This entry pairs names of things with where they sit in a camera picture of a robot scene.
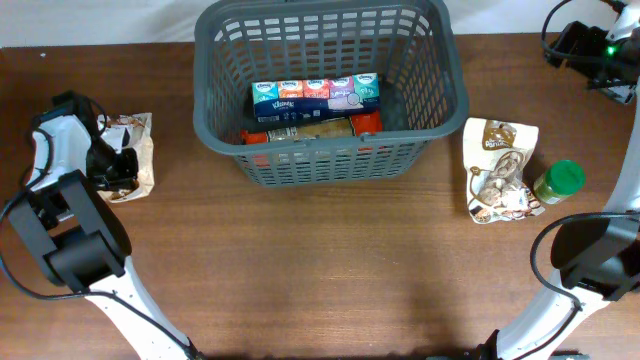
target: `plastic bag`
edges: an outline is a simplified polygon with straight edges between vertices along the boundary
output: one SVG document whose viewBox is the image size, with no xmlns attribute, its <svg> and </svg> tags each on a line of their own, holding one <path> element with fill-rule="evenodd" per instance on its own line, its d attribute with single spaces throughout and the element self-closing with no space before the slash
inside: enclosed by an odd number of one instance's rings
<svg viewBox="0 0 640 360">
<path fill-rule="evenodd" d="M 467 205 L 473 221 L 522 220 L 544 212 L 522 183 L 538 142 L 535 126 L 471 118 L 464 128 Z"/>
</svg>

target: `wooden table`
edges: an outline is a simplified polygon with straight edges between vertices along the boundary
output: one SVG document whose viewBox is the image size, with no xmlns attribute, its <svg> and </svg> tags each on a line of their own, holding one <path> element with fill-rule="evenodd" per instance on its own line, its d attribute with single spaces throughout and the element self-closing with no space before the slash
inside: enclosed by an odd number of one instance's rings
<svg viewBox="0 0 640 360">
<path fill-rule="evenodd" d="M 528 262 L 538 232 L 603 207 L 635 105 L 587 92 L 579 75 L 546 65 L 535 35 L 457 41 L 472 115 L 539 126 L 528 177 L 573 159 L 588 177 L 577 196 L 536 219 L 475 225 L 465 210 L 461 133 L 433 142 L 393 180 L 263 189 L 196 138 L 193 44 L 166 44 L 2 49 L 0 198 L 17 190 L 31 164 L 24 133 L 52 95 L 75 89 L 110 114 L 152 112 L 156 187 L 112 208 L 143 283 L 200 350 L 323 357 L 473 348 L 541 288 Z M 8 223 L 0 236 L 21 280 L 64 290 L 48 284 Z M 547 243 L 540 256 L 545 272 L 548 250 Z M 562 348 L 637 359 L 639 322 L 628 295 Z M 89 302 L 32 300 L 4 278 L 0 333 L 3 359 L 136 358 Z"/>
</svg>

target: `food package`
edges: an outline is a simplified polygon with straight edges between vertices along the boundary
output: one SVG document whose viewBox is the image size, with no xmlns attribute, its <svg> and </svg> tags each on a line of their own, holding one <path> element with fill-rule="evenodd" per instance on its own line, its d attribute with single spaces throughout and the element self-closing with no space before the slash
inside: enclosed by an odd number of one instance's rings
<svg viewBox="0 0 640 360">
<path fill-rule="evenodd" d="M 104 124 L 100 115 L 98 122 Z M 155 185 L 153 178 L 153 140 L 151 140 L 151 113 L 107 118 L 107 128 L 102 134 L 104 141 L 119 153 L 122 149 L 132 148 L 138 156 L 137 188 L 120 191 L 98 191 L 109 202 L 120 203 L 148 196 Z"/>
<path fill-rule="evenodd" d="M 262 133 L 252 134 L 243 130 L 242 139 L 245 144 L 253 145 L 284 140 L 299 141 L 360 136 L 363 134 L 374 135 L 380 131 L 382 131 L 382 121 L 380 120 L 380 112 L 376 111 L 372 114 L 353 115 L 349 118 L 325 120 L 317 124 L 289 127 Z"/>
<path fill-rule="evenodd" d="M 522 183 L 538 142 L 535 126 L 471 118 L 464 128 L 467 205 L 473 221 L 522 220 L 544 212 Z"/>
</svg>

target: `spice jar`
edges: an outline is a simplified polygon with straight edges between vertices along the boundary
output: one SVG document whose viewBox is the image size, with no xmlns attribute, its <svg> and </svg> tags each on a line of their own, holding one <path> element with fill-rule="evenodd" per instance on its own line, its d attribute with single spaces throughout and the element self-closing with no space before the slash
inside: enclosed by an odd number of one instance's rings
<svg viewBox="0 0 640 360">
<path fill-rule="evenodd" d="M 585 182 L 586 176 L 580 165 L 562 160 L 536 180 L 533 192 L 540 201 L 553 205 L 580 191 Z"/>
</svg>

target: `tissue box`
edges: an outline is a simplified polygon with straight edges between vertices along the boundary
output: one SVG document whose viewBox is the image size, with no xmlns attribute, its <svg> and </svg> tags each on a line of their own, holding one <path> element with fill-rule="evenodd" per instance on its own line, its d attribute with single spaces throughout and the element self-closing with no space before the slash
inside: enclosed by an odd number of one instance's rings
<svg viewBox="0 0 640 360">
<path fill-rule="evenodd" d="M 258 122 L 307 123 L 380 109 L 378 74 L 252 84 Z"/>
</svg>

